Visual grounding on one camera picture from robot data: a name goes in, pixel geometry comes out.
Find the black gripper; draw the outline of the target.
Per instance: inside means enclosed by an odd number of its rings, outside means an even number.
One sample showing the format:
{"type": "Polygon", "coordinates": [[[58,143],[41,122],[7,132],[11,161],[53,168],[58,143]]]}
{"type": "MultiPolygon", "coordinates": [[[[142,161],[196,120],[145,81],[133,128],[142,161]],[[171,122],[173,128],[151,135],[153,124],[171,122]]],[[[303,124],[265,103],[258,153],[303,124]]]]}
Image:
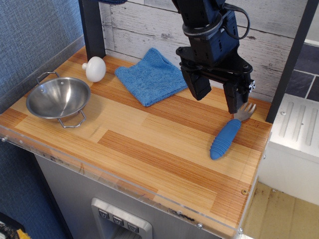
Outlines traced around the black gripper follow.
{"type": "Polygon", "coordinates": [[[228,111],[237,113],[255,88],[250,77],[253,68],[237,52],[239,41],[225,32],[189,41],[190,46],[179,47],[176,54],[191,94],[200,101],[211,91],[209,79],[223,83],[228,111]]]}

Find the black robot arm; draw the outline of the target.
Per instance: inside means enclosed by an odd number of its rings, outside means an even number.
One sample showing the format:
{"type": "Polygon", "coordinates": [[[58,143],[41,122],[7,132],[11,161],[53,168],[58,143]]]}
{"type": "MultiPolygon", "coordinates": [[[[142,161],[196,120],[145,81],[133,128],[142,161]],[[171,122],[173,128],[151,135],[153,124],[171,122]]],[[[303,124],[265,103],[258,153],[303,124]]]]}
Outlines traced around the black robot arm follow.
{"type": "Polygon", "coordinates": [[[223,0],[175,0],[190,46],[179,47],[180,68],[198,101],[210,91],[210,81],[223,85],[228,110],[235,114],[255,87],[252,66],[238,54],[240,46],[235,13],[247,12],[223,0]]]}

